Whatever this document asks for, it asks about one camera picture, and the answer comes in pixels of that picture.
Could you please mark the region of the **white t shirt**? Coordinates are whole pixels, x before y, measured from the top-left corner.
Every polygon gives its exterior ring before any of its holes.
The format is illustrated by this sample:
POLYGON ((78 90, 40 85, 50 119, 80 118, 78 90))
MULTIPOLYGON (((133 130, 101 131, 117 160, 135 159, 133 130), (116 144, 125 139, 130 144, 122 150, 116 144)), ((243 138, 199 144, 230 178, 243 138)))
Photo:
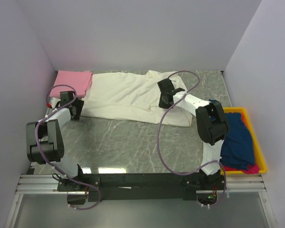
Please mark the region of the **white t shirt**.
MULTIPOLYGON (((130 120, 158 124, 165 110, 159 107, 157 83, 169 72, 149 70, 144 75, 134 73, 100 73, 92 77, 92 85, 83 98, 82 116, 114 120, 130 120)), ((192 114, 175 107, 162 124, 190 127, 192 114)))

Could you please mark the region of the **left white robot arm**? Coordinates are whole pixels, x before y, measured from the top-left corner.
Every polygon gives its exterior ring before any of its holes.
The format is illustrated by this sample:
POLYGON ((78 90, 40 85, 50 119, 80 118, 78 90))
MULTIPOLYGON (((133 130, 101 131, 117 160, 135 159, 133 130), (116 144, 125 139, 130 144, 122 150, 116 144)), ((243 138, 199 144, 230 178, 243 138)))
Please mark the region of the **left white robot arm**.
POLYGON ((57 173, 52 177, 61 186, 69 190, 83 190, 86 184, 81 167, 65 155, 65 147, 60 128, 69 121, 79 121, 84 101, 75 97, 74 91, 60 93, 60 101, 55 108, 62 110, 53 114, 44 122, 30 122, 26 124, 26 148, 30 162, 46 164, 37 143, 57 173))

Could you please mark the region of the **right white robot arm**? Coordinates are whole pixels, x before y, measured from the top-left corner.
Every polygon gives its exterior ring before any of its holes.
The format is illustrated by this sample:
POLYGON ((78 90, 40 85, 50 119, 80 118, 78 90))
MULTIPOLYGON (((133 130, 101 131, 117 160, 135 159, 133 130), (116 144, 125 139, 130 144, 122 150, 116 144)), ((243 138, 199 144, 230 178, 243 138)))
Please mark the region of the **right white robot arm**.
POLYGON ((220 154, 223 142, 227 136, 229 125, 220 102, 199 99, 185 91, 175 88, 170 79, 159 81, 159 107, 166 109, 162 115, 157 131, 156 148, 164 167, 179 176, 195 175, 199 177, 198 185, 209 190, 220 180, 220 154), (195 171, 175 172, 164 162, 160 151, 160 131, 164 118, 173 108, 179 107, 196 117, 197 131, 203 141, 203 158, 200 167, 195 171))

